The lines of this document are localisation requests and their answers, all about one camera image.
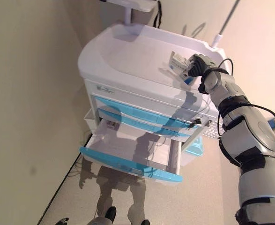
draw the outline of silver metal arm segment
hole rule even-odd
[[[223,119],[221,151],[241,168],[236,220],[240,225],[275,225],[274,132],[226,70],[204,55],[189,60],[188,75],[202,77],[199,92],[210,94]]]

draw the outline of blue drawer handle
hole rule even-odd
[[[162,124],[168,127],[175,127],[175,128],[187,128],[189,127],[188,123],[181,122],[179,120],[175,120],[166,116],[158,115],[153,112],[147,112],[132,106],[128,106],[122,103],[114,102],[105,98],[101,97],[95,97],[100,102],[104,103],[105,105],[122,112],[124,114],[127,114],[129,116],[133,116],[136,118],[139,118],[141,120],[145,120],[152,123]]]
[[[95,151],[89,148],[80,148],[80,152],[90,158],[95,159],[105,165],[122,170],[127,173],[134,173],[144,177],[150,177],[158,180],[166,180],[172,182],[182,182],[182,176],[153,168],[151,166],[142,165],[123,158],[112,156],[106,153]]]
[[[178,136],[188,137],[189,136],[189,135],[186,135],[186,134],[183,134],[183,133],[179,133],[179,132],[176,132],[176,131],[167,130],[167,129],[164,129],[164,128],[161,128],[161,127],[155,127],[155,126],[152,126],[152,125],[149,125],[149,124],[146,124],[146,123],[142,123],[142,122],[130,119],[130,118],[125,117],[125,116],[121,116],[121,115],[117,115],[117,114],[108,112],[108,111],[103,110],[103,109],[99,109],[99,110],[101,112],[103,112],[104,114],[106,114],[106,115],[108,115],[110,117],[113,117],[117,121],[126,123],[128,125],[131,125],[131,126],[143,129],[143,130],[147,130],[147,131],[153,132],[155,134],[170,135],[170,136],[176,136],[176,137],[178,137]]]

